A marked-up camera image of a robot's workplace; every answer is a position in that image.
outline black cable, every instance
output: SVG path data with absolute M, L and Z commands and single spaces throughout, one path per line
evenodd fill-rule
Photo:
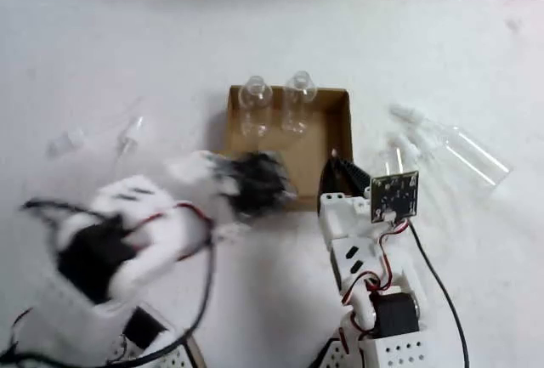
M 210 300 L 210 294 L 212 292 L 213 286 L 213 276 L 215 275 L 215 263 L 216 263 L 216 250 L 215 243 L 212 238 L 212 226 L 209 225 L 208 228 L 208 237 L 207 237 L 207 249 L 208 249 L 208 263 L 207 263 L 207 274 L 206 274 L 206 283 L 204 286 L 204 294 L 202 296 L 201 305 L 199 307 L 198 313 L 196 314 L 195 320 L 191 326 L 185 330 L 185 332 L 173 343 L 167 345 L 166 347 L 159 349 L 151 354 L 148 354 L 144 357 L 139 357 L 134 360 L 116 362 L 113 364 L 99 365 L 93 368 L 134 368 L 136 366 L 141 366 L 147 364 L 148 362 L 158 360 L 166 354 L 171 353 L 174 349 L 179 347 L 181 344 L 186 344 L 189 337 L 196 331 L 199 327 L 204 314 L 206 313 L 207 305 Z M 64 362 L 49 358 L 47 355 L 33 352 L 23 352 L 18 353 L 15 349 L 16 343 L 12 344 L 6 351 L 0 355 L 0 365 L 6 364 L 19 364 L 22 361 L 33 360 L 38 363 L 43 363 L 51 365 L 57 368 L 84 368 L 79 365 L 66 364 Z
M 433 265 L 431 264 L 431 261 L 427 257 L 427 253 L 423 250 L 423 246 L 421 241 L 419 240 L 419 236 L 417 235 L 416 228 L 414 228 L 414 225 L 411 223 L 411 221 L 408 222 L 408 225 L 410 227 L 411 233 L 414 235 L 414 240 L 416 241 L 417 249 L 419 249 L 419 252 L 423 256 L 423 260 L 425 260 L 425 263 L 428 266 L 428 269 L 433 274 L 434 278 L 436 279 L 436 282 L 439 284 L 440 289 L 444 293 L 444 297 L 446 302 L 448 302 L 448 305 L 450 306 L 451 313 L 453 314 L 453 318 L 456 321 L 457 330 L 459 331 L 459 338 L 461 339 L 461 346 L 462 346 L 462 357 L 465 361 L 465 368 L 469 367 L 469 361 L 468 361 L 468 347 L 467 347 L 467 340 L 465 338 L 465 333 L 462 330 L 461 321 L 459 320 L 459 316 L 457 315 L 456 306 L 453 305 L 453 302 L 451 301 L 450 294 L 446 290 L 444 283 L 442 283 L 442 280 L 439 278 L 439 275 L 436 273 L 436 270 L 434 270 Z
M 44 210 L 48 208 L 53 208 L 57 210 L 60 209 L 71 213 L 86 213 L 87 215 L 97 218 L 100 222 L 104 222 L 107 219 L 107 217 L 102 213 L 91 211 L 87 208 L 73 205 L 68 202 L 39 199 L 32 199 L 25 202 L 20 209 L 23 211 L 30 210 L 32 215 L 40 219 L 49 228 L 47 245 L 52 259 L 56 259 L 58 255 L 57 235 L 59 233 L 60 224 L 57 219 L 51 218 L 45 214 Z
M 33 208 L 54 208 L 54 209 L 62 209 L 64 211 L 72 212 L 72 213 L 86 213 L 87 215 L 91 215 L 93 217 L 98 218 L 100 221 L 105 221 L 108 219 L 107 216 L 105 216 L 103 213 L 91 211 L 90 209 L 80 207 L 78 205 L 73 205 L 68 202 L 63 201 L 54 201 L 54 200 L 29 200 L 25 202 L 22 206 L 22 210 L 26 209 L 33 209 Z

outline transparent bottle lying down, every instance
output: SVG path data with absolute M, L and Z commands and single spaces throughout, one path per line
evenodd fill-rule
M 471 185 L 494 188 L 513 170 L 462 127 L 430 121 L 420 112 L 398 105 L 391 107 L 391 113 L 408 127 L 405 133 L 389 136 L 389 147 L 375 166 L 378 175 L 413 171 L 420 161 L 440 159 L 446 171 L 462 175 Z

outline perforated plate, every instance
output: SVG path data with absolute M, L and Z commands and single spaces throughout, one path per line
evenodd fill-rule
M 318 365 L 312 366 L 319 368 L 353 368 L 348 365 L 346 354 L 339 340 L 332 340 L 321 358 L 322 360 Z
M 193 340 L 188 341 L 188 347 L 180 345 L 167 356 L 159 359 L 156 368 L 206 368 L 201 353 Z M 143 350 L 138 348 L 130 340 L 119 337 L 113 344 L 112 352 L 108 360 L 110 362 L 128 361 L 138 358 Z
M 434 366 L 430 336 L 425 331 L 362 341 L 369 366 L 428 368 Z

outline circuit board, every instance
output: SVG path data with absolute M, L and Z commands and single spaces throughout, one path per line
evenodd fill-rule
M 371 180 L 371 221 L 402 219 L 417 213 L 419 172 L 376 177 Z

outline clear plastic bottle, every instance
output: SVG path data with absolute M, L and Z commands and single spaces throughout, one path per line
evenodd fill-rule
M 299 134 L 306 131 L 316 94 L 317 88 L 307 71 L 299 71 L 289 79 L 283 88 L 281 107 L 281 127 L 284 130 Z
M 241 132 L 249 138 L 263 137 L 269 128 L 272 88 L 260 76 L 251 76 L 240 88 Z

